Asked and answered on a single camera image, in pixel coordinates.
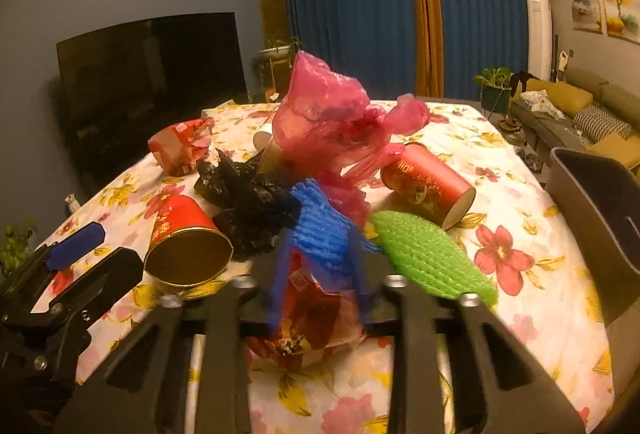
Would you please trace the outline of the red paper cup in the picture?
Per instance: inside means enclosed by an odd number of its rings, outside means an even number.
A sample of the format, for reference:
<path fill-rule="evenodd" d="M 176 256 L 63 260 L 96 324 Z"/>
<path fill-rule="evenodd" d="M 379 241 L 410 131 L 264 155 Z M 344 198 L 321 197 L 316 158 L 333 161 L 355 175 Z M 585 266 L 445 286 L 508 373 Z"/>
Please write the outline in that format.
<path fill-rule="evenodd" d="M 193 288 L 220 275 L 233 253 L 230 239 L 198 202 L 173 194 L 157 212 L 144 268 L 161 284 Z"/>
<path fill-rule="evenodd" d="M 407 142 L 401 156 L 382 168 L 381 180 L 413 213 L 445 230 L 462 220 L 476 195 L 465 178 L 420 142 Z"/>

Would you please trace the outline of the blue curtains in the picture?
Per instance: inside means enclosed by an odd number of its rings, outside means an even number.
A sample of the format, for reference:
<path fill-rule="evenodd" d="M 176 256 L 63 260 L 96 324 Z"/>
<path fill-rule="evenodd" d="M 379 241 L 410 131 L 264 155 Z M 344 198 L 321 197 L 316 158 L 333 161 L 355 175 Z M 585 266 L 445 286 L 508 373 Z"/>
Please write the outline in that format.
<path fill-rule="evenodd" d="M 487 67 L 527 66 L 526 0 L 441 0 L 444 97 L 477 100 Z M 375 99 L 416 94 L 413 0 L 288 0 L 306 52 L 358 79 Z"/>

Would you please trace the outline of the dark grey trash bin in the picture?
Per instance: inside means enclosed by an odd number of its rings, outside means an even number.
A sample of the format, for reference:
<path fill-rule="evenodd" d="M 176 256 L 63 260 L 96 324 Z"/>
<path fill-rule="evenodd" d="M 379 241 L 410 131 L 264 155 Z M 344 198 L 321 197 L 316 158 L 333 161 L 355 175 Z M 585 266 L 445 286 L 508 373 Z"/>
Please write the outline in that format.
<path fill-rule="evenodd" d="M 590 271 L 604 322 L 639 298 L 639 181 L 620 162 L 555 147 L 546 191 Z"/>

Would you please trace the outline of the red snack bag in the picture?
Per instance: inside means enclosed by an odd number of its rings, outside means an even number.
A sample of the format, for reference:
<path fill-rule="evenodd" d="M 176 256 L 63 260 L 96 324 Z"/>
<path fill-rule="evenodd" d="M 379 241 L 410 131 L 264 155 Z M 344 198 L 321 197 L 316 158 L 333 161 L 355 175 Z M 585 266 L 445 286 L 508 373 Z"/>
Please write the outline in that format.
<path fill-rule="evenodd" d="M 213 139 L 213 118 L 171 124 L 148 141 L 149 150 L 165 174 L 183 176 L 196 169 Z"/>

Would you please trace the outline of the white cloth on sofa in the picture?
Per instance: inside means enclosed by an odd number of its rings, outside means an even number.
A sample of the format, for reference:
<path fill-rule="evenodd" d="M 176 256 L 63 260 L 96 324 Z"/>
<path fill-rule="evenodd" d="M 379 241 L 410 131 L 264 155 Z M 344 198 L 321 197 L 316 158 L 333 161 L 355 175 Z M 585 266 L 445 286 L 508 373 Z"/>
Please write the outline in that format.
<path fill-rule="evenodd" d="M 565 114 L 552 104 L 546 90 L 526 90 L 520 95 L 520 101 L 531 112 L 546 114 L 554 120 L 565 119 Z"/>

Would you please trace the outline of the red wrapper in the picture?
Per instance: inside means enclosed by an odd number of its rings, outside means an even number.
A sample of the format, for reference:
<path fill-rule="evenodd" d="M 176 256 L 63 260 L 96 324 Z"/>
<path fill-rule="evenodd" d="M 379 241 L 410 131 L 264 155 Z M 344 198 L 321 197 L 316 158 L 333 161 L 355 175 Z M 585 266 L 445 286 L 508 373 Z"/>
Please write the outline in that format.
<path fill-rule="evenodd" d="M 244 344 L 281 369 L 298 370 L 352 350 L 365 337 L 356 293 L 323 290 L 308 272 L 307 259 L 294 251 L 276 332 L 266 338 L 249 336 Z"/>

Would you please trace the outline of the pink plastic bag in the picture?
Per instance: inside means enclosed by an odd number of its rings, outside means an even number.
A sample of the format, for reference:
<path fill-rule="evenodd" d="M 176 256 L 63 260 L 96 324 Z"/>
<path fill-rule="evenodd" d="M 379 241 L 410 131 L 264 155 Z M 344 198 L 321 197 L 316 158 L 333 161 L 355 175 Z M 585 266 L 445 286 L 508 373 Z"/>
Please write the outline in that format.
<path fill-rule="evenodd" d="M 371 213 L 362 186 L 404 151 L 392 137 L 410 136 L 430 120 L 430 110 L 413 94 L 385 110 L 357 79 L 301 50 L 272 120 L 272 138 L 294 180 L 316 180 L 330 205 L 362 227 Z"/>

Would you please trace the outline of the orange curtain strip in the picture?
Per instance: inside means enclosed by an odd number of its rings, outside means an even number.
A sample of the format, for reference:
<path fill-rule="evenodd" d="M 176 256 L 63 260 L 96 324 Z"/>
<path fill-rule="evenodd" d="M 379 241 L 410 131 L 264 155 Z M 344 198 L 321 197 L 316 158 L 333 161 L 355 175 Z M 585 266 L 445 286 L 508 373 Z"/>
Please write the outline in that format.
<path fill-rule="evenodd" d="M 416 94 L 444 97 L 444 26 L 441 0 L 413 0 L 416 20 Z"/>

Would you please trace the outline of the plant on wooden stand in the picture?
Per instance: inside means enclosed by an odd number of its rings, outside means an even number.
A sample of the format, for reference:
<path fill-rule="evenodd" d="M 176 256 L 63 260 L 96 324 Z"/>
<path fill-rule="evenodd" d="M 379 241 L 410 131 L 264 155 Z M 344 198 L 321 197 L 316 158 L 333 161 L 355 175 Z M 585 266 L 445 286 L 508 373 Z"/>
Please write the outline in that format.
<path fill-rule="evenodd" d="M 300 39 L 293 35 L 286 38 L 270 36 L 266 46 L 258 50 L 256 67 L 259 78 L 259 90 L 265 102 L 277 102 L 281 96 L 276 79 L 276 68 L 288 66 L 293 69 L 297 52 L 302 48 Z"/>

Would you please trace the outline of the green foam fruit net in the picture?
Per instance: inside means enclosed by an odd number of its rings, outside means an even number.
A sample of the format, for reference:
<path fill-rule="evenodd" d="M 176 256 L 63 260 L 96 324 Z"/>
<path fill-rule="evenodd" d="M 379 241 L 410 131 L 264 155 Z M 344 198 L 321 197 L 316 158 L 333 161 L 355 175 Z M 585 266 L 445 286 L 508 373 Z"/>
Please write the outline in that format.
<path fill-rule="evenodd" d="M 486 306 L 497 305 L 494 283 L 442 228 L 423 217 L 391 210 L 373 213 L 371 223 L 396 270 L 426 293 L 448 300 L 475 293 Z"/>

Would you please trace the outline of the black plastic bag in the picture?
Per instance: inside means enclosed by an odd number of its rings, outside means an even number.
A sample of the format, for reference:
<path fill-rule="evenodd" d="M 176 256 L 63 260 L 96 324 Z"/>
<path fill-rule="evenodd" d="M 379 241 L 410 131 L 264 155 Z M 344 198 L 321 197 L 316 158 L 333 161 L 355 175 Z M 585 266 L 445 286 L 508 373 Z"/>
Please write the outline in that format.
<path fill-rule="evenodd" d="M 269 252 L 284 228 L 293 228 L 300 202 L 281 175 L 258 172 L 262 154 L 245 162 L 218 150 L 218 161 L 198 161 L 194 190 L 219 210 L 213 223 L 230 241 L 237 260 Z"/>

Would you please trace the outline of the yellow cushion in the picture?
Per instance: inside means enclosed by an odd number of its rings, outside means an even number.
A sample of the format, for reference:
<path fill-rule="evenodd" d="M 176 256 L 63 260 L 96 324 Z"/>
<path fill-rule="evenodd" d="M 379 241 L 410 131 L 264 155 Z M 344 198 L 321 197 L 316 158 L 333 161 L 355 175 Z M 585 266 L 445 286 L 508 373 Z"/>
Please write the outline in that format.
<path fill-rule="evenodd" d="M 640 163 L 640 140 L 638 135 L 623 138 L 612 133 L 587 148 L 590 154 L 609 158 L 620 162 L 628 170 L 633 170 Z"/>
<path fill-rule="evenodd" d="M 582 110 L 582 108 L 594 102 L 593 94 L 588 92 L 588 90 L 582 90 L 567 82 L 549 82 L 529 79 L 526 82 L 526 90 L 546 90 L 552 104 L 569 118 L 574 118 L 579 110 Z"/>

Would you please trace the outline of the sailboat painting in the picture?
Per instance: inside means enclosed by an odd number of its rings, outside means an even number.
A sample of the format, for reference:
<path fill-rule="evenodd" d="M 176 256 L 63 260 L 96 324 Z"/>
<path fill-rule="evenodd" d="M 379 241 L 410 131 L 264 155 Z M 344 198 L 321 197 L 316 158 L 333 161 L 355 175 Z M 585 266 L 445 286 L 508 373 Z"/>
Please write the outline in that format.
<path fill-rule="evenodd" d="M 639 43 L 639 0 L 602 0 L 606 33 L 634 44 Z"/>

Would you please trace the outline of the white orange paper cup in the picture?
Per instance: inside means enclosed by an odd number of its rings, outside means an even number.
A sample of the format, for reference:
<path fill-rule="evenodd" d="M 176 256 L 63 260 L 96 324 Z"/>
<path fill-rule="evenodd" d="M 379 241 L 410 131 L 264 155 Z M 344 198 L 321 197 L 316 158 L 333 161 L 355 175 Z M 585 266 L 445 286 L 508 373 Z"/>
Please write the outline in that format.
<path fill-rule="evenodd" d="M 258 131 L 254 135 L 254 147 L 259 154 L 257 172 L 266 174 L 273 172 L 279 166 L 282 150 L 267 131 Z"/>

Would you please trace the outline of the blue foam fruit net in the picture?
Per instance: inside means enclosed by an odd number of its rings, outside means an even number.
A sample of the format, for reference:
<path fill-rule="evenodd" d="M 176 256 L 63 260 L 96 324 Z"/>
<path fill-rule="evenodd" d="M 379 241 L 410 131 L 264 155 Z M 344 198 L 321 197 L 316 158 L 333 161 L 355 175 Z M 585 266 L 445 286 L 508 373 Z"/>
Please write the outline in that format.
<path fill-rule="evenodd" d="M 300 204 L 293 229 L 294 248 L 302 254 L 306 269 L 326 292 L 354 290 L 347 265 L 347 233 L 351 227 L 361 230 L 330 205 L 328 197 L 312 178 L 297 183 L 291 194 Z M 370 253 L 381 252 L 378 246 L 364 238 Z"/>

